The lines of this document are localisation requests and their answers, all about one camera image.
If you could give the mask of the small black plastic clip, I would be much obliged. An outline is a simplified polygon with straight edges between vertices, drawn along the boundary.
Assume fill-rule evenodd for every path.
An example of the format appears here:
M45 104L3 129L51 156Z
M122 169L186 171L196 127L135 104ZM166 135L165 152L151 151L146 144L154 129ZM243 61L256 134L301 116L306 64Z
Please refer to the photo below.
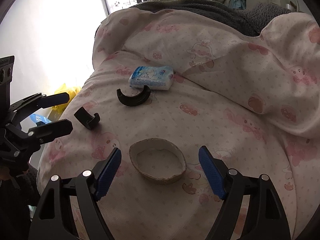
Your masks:
M100 115L98 113L94 113L91 115L86 111L84 107L80 107L75 113L74 117L86 128L89 130L95 129L100 122Z

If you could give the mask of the dark grey fleece blanket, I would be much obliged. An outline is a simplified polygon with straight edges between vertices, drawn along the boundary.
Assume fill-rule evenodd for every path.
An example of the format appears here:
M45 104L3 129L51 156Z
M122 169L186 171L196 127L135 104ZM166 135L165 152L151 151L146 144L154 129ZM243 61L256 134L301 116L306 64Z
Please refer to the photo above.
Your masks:
M272 3L258 3L252 9L233 9L217 1L209 0L149 0L134 5L135 8L150 12L161 10L185 10L216 20L255 37L277 16L288 14L288 9Z

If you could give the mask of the pink patterned white quilt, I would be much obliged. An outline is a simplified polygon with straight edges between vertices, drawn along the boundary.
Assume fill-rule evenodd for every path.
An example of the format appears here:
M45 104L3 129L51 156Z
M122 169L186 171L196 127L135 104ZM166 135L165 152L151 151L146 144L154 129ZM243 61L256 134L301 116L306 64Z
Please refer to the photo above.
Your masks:
M169 90L127 107L117 89L140 66L169 66ZM268 174L286 211L291 236L303 231L319 206L319 25L312 16L277 16L249 37L223 23L184 11L130 8L98 28L93 74L62 117L70 135L45 146L40 191L51 176L79 175L115 148L122 162L99 208L116 239L205 239L221 207L206 180L198 150L243 175ZM100 115L86 129L74 113ZM140 175L129 156L134 143L160 138L184 154L187 170L168 185Z

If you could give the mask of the round vanity mirror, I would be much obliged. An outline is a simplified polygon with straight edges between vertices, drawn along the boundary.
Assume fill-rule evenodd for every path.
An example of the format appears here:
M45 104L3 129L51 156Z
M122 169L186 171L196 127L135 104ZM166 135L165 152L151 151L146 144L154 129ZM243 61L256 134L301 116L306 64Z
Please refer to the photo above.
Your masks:
M280 6L291 12L299 12L298 0L280 0Z

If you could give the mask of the blue white tissue pack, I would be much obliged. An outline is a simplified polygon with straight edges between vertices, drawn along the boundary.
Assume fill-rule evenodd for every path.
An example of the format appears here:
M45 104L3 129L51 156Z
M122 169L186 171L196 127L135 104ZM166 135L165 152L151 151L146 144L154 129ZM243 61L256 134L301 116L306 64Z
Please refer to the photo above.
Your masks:
M151 90L169 90L174 81L174 71L169 66L136 68L129 78L129 86L143 88L148 86Z

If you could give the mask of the black curved plastic piece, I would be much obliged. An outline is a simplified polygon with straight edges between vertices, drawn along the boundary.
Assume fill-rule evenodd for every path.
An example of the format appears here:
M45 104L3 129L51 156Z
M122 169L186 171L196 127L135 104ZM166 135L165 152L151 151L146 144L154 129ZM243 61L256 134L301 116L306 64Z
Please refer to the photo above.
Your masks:
M128 96L117 89L117 98L121 104L127 107L136 107L145 103L151 95L151 89L144 85L142 91L134 96Z

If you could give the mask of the blue snack bag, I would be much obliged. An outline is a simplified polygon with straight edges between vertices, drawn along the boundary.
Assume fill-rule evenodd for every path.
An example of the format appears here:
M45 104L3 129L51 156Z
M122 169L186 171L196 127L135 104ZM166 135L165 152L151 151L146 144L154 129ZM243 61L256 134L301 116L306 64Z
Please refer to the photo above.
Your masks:
M38 123L42 123L42 124L51 123L51 121L47 117L39 115L39 114L31 114L29 117L30 117L31 121L34 122L36 125Z

